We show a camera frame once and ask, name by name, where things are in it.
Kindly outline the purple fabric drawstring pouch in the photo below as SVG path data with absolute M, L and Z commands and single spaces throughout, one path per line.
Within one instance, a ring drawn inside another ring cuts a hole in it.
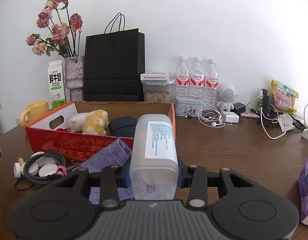
M 131 155 L 132 150 L 119 138 L 86 160 L 82 166 L 89 173 L 100 172 L 108 166 L 122 166 Z M 118 188 L 118 194 L 121 201 L 133 199 L 132 187 Z M 92 186 L 89 201 L 94 205 L 98 205 L 99 200 L 100 187 Z

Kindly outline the cotton swab plastic box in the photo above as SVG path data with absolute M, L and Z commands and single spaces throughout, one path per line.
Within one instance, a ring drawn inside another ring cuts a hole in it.
M 171 119 L 145 114 L 137 122 L 130 165 L 135 200 L 172 200 L 179 176 Z

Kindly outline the navy blue zip pouch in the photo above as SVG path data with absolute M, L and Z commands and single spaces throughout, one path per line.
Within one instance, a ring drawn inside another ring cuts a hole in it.
M 134 138 L 137 121 L 132 116 L 123 116 L 111 120 L 108 129 L 113 137 Z

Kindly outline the yellow white plush toy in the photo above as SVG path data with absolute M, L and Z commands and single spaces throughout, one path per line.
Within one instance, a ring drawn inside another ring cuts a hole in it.
M 69 130 L 72 133 L 81 132 L 96 136 L 107 135 L 108 124 L 108 113 L 102 109 L 75 114 L 68 121 Z

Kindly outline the large ridged white cap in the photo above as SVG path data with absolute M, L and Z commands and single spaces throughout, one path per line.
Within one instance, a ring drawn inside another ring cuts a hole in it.
M 24 166 L 26 163 L 15 163 L 14 164 L 14 176 L 15 178 L 21 178 L 24 174 Z

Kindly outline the open white jar lid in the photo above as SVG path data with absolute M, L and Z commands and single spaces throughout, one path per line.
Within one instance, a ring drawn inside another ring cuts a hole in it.
M 56 164 L 45 165 L 39 169 L 39 176 L 40 177 L 51 176 L 56 174 L 57 170 L 58 166 Z

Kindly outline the small white bottle cap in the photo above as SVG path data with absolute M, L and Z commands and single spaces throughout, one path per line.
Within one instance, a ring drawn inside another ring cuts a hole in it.
M 47 157 L 44 162 L 43 165 L 49 165 L 49 164 L 56 164 L 56 160 L 52 157 Z

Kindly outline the white charger adapter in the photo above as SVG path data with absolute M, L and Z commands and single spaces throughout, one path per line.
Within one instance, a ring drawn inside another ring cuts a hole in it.
M 239 116 L 234 112 L 221 111 L 222 119 L 224 122 L 230 122 L 237 124 L 239 122 Z

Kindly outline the black power adapter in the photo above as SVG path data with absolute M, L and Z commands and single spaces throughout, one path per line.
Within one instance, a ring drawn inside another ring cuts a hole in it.
M 246 106 L 243 103 L 237 102 L 234 104 L 234 109 L 232 110 L 235 114 L 241 115 L 246 111 Z

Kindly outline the water bottle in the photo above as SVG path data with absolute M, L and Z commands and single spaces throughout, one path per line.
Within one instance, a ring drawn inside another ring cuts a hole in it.
M 203 101 L 206 107 L 216 105 L 219 84 L 219 71 L 214 59 L 208 60 L 208 66 L 205 70 L 205 83 Z
M 179 63 L 175 69 L 175 95 L 188 96 L 190 85 L 190 68 L 187 56 L 179 56 Z
M 194 57 L 194 63 L 191 67 L 190 75 L 190 95 L 194 98 L 202 98 L 204 88 L 204 68 L 202 66 L 202 58 Z

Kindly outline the clear snack storage container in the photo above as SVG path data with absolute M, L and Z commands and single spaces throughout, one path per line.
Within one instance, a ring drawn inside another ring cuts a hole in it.
M 144 101 L 170 103 L 174 80 L 142 80 Z

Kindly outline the white box on container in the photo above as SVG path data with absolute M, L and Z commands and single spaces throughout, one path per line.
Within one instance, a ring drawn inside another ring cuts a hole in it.
M 168 81 L 170 79 L 169 74 L 167 72 L 145 72 L 140 75 L 141 81 L 146 80 L 161 80 L 161 81 Z

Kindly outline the purple tissue packet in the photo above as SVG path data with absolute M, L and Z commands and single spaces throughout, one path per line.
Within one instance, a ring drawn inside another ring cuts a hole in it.
M 308 158 L 298 176 L 298 187 L 300 191 L 301 222 L 308 226 Z

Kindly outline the purple textured vase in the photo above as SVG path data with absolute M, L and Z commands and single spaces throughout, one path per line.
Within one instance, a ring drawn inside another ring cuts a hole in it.
M 65 87 L 69 89 L 70 101 L 83 101 L 84 56 L 65 58 Z

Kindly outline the yellow snack bag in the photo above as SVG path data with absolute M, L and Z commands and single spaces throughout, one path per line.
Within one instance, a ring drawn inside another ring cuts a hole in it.
M 299 94 L 292 88 L 277 80 L 271 80 L 272 104 L 279 112 L 295 114 L 295 100 Z

